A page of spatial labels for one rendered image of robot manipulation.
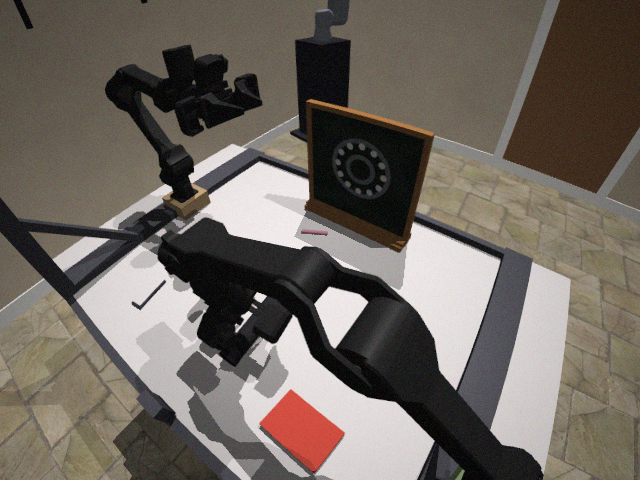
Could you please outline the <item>red flat rectangular block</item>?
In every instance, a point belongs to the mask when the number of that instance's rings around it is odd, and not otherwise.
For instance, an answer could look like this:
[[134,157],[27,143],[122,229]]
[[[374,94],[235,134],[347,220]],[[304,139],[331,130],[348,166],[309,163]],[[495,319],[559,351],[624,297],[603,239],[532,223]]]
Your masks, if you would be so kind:
[[345,434],[292,389],[259,424],[314,474]]

